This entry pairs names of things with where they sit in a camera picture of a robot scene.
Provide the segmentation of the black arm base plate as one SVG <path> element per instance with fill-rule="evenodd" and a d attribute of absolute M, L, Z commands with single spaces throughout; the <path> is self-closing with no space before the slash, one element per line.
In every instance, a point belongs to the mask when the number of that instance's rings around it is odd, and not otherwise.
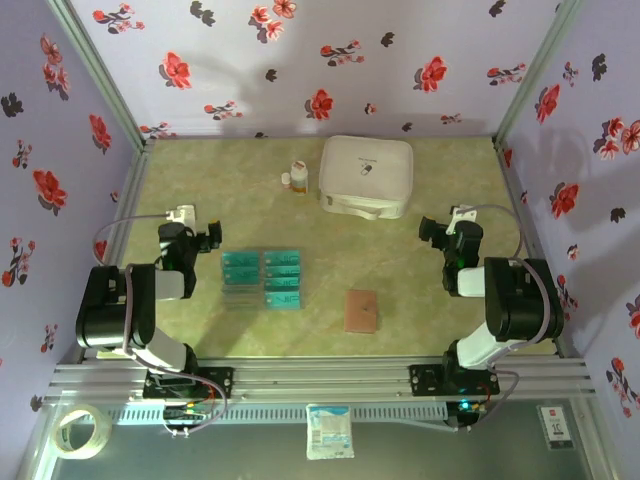
<path fill-rule="evenodd" d="M 408 367 L 414 397 L 493 396 L 500 393 L 497 377 L 486 370 L 417 364 Z"/>
<path fill-rule="evenodd" d="M 200 367 L 197 374 L 216 383 L 230 397 L 234 385 L 234 369 L 231 367 Z M 204 400 L 213 393 L 215 399 L 221 395 L 209 385 L 193 379 L 175 375 L 148 372 L 143 385 L 144 399 Z"/>

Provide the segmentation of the white medicine pouch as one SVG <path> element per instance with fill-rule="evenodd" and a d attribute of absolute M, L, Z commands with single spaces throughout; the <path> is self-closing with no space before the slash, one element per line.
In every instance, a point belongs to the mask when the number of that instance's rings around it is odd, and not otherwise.
<path fill-rule="evenodd" d="M 404 141 L 332 136 L 320 161 L 320 205 L 365 220 L 398 219 L 408 208 L 413 173 L 413 149 Z"/>

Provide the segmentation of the white gauze packet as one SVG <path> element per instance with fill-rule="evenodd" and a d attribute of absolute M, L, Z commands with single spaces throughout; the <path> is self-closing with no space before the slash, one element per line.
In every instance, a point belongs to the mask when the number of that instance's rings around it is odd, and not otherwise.
<path fill-rule="evenodd" d="M 306 406 L 308 460 L 338 460 L 355 457 L 351 409 L 348 406 Z"/>

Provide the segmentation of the black and white label card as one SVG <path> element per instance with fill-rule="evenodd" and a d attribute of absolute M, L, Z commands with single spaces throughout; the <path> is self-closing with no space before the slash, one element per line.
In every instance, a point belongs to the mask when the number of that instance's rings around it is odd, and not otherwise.
<path fill-rule="evenodd" d="M 538 415 L 550 450 L 570 450 L 575 447 L 567 416 L 562 405 L 538 405 Z"/>

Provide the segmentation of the aluminium frame post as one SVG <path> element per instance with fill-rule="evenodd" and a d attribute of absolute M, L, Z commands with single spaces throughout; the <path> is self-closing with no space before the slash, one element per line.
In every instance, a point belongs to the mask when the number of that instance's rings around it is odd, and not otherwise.
<path fill-rule="evenodd" d="M 516 124 L 526 101 L 533 94 L 537 82 L 546 71 L 547 65 L 553 59 L 556 51 L 562 45 L 564 38 L 571 31 L 578 12 L 586 0 L 562 0 L 555 13 L 554 19 L 543 38 L 521 85 L 511 101 L 497 133 L 492 137 L 496 149 L 502 147 L 510 131 Z"/>
<path fill-rule="evenodd" d="M 74 46 L 128 140 L 137 152 L 143 152 L 146 141 L 71 0 L 45 1 Z"/>

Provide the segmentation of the large white-capped pill bottle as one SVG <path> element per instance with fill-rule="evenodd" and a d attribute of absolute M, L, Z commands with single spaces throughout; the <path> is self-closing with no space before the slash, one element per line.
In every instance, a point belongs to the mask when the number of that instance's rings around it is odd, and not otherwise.
<path fill-rule="evenodd" d="M 303 161 L 294 161 L 290 168 L 291 189 L 301 195 L 308 193 L 309 171 Z"/>

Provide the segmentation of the aluminium side rail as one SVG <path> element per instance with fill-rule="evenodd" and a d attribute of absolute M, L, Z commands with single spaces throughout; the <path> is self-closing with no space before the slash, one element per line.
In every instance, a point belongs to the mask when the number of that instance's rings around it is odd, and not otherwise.
<path fill-rule="evenodd" d="M 529 210 L 528 193 L 521 186 L 515 173 L 515 169 L 513 168 L 513 159 L 511 157 L 513 150 L 504 143 L 498 142 L 496 137 L 493 137 L 492 141 L 494 150 L 496 151 L 496 155 L 501 164 L 504 181 L 511 198 L 511 203 L 522 225 L 524 249 L 527 252 L 527 256 L 546 260 L 547 257 L 541 244 L 540 237 L 536 231 L 532 214 Z M 564 274 L 556 274 L 552 267 L 549 267 L 549 269 L 553 280 L 553 286 L 556 289 L 557 296 L 562 307 L 562 312 L 564 314 L 563 333 L 554 340 L 557 354 L 560 357 L 581 357 L 581 354 L 578 352 L 573 340 L 569 336 L 569 328 L 572 326 L 571 318 L 575 316 L 579 303 L 567 289 L 567 276 Z"/>
<path fill-rule="evenodd" d="M 120 221 L 124 217 L 133 217 L 136 215 L 155 143 L 155 140 L 150 140 L 145 143 L 141 151 L 134 153 L 121 191 L 120 200 L 114 216 L 115 220 Z M 134 220 L 123 220 L 104 230 L 104 232 L 108 234 L 108 245 L 103 260 L 107 264 L 122 265 L 133 226 Z"/>

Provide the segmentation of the clear tape roll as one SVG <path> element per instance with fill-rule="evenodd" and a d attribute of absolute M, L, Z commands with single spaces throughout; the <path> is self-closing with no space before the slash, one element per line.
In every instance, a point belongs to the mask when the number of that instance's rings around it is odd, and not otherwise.
<path fill-rule="evenodd" d="M 50 443 L 59 458 L 85 460 L 105 448 L 111 431 L 108 415 L 90 405 L 74 405 L 65 407 L 56 418 Z"/>

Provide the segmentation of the group of teal packets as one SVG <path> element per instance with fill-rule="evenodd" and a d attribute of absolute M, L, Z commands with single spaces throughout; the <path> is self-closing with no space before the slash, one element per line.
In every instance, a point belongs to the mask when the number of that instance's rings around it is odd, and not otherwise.
<path fill-rule="evenodd" d="M 261 286 L 262 286 L 262 292 L 261 292 L 260 294 L 258 294 L 258 295 L 255 295 L 255 296 L 259 296 L 259 297 L 261 298 L 261 300 L 262 300 L 262 306 L 261 306 L 259 309 L 251 309 L 251 310 L 270 310 L 270 309 L 268 309 L 268 308 L 266 307 L 266 303 L 265 303 L 265 293 L 266 293 L 266 291 L 264 290 L 264 282 L 265 282 L 265 280 L 267 279 L 267 277 L 266 277 L 266 273 L 265 273 L 265 267 L 266 267 L 266 265 L 265 265 L 265 263 L 264 263 L 264 251 L 265 251 L 265 250 L 264 250 L 264 249 L 262 249 L 262 250 L 240 250 L 240 251 L 258 251 L 258 252 L 260 253 L 260 266 L 259 266 L 258 268 L 260 269 L 260 277 L 261 277 L 261 279 L 260 279 L 260 284 L 261 284 Z M 301 267 L 301 274 L 300 274 L 300 276 L 299 276 L 299 278 L 300 278 L 300 282 L 301 282 L 301 286 L 300 286 L 300 291 L 299 291 L 298 293 L 300 294 L 301 304 L 302 304 L 302 308 L 303 308 L 303 298 L 302 298 L 302 254 L 301 254 L 301 257 L 300 257 L 300 264 L 299 264 L 299 266 Z M 222 260 L 221 260 L 221 277 L 222 277 L 222 286 L 223 286 L 224 284 L 226 284 L 226 283 L 224 282 L 224 279 L 223 279 L 223 269 L 224 269 L 224 267 L 223 267 L 223 265 L 222 265 Z"/>

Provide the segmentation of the aluminium mounting rail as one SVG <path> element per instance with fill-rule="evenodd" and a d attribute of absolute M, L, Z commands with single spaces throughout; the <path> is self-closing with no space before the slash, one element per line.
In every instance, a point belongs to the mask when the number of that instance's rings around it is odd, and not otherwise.
<path fill-rule="evenodd" d="M 210 358 L 205 367 L 233 369 L 231 402 L 275 403 L 389 403 L 440 401 L 442 395 L 414 365 L 439 363 L 437 357 L 282 357 Z M 61 364 L 54 370 L 43 402 L 128 403 L 143 399 L 145 370 L 130 360 L 87 359 Z M 514 355 L 496 366 L 492 381 L 448 395 L 448 400 L 542 400 L 592 398 L 595 387 L 586 364 L 578 358 L 554 355 Z"/>

